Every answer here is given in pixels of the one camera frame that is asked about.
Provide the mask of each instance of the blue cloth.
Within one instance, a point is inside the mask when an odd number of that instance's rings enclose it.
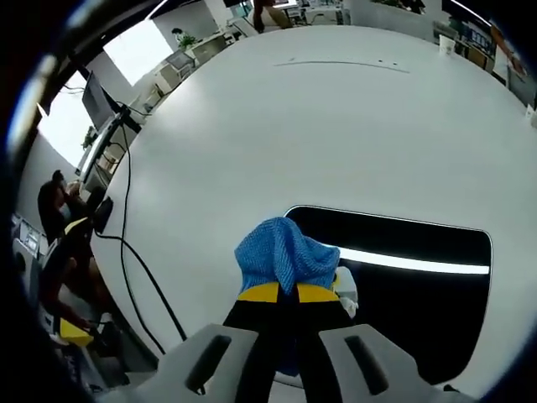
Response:
[[[278,281],[289,295],[295,283],[320,285],[328,290],[334,280],[339,249],[305,237],[286,217],[259,224],[235,249],[242,271],[241,292]]]

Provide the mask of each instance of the gray gripper base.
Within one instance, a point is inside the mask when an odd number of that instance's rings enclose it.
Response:
[[[418,374],[414,359],[369,325],[319,333],[336,373],[343,403],[467,403]]]
[[[167,353],[160,360],[159,369],[151,379],[136,388],[127,386],[111,391],[99,401],[232,403],[235,401],[242,369],[257,338],[256,332],[209,325]],[[215,354],[216,350],[223,349],[223,355]],[[198,395],[192,390],[192,380],[203,372],[202,367],[211,367],[214,375],[206,394]]]

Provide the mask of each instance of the round table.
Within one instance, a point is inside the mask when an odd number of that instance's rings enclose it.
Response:
[[[537,133],[524,106],[458,55],[394,32],[315,26],[241,40],[148,120],[132,150],[126,239],[188,335],[222,322],[241,287],[233,250],[266,218],[315,205],[488,232],[492,282],[475,352],[450,383],[480,396],[537,314]],[[105,234],[120,235],[119,165]],[[92,239],[102,276],[143,332],[119,243]],[[180,343],[126,250],[140,311],[165,349]]]

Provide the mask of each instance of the blue towel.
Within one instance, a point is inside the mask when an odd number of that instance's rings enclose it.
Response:
[[[259,224],[235,249],[242,271],[241,292],[278,281],[289,295],[295,283],[331,288],[339,249],[305,237],[286,217]]]

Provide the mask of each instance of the white table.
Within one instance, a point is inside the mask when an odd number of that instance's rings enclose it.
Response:
[[[306,61],[323,63],[285,65]],[[248,38],[172,93],[131,149],[127,241],[189,335],[222,322],[232,307],[241,286],[233,250],[242,238],[297,204],[490,234],[487,314],[469,365],[451,382],[457,389],[479,396],[529,335],[537,314],[537,133],[510,92],[457,55],[360,27]],[[125,161],[108,188],[115,207],[107,234],[121,233]],[[92,246],[125,317],[156,352],[128,299],[119,244],[93,237]],[[179,335],[156,292],[125,254],[145,321],[164,348],[175,346]]]

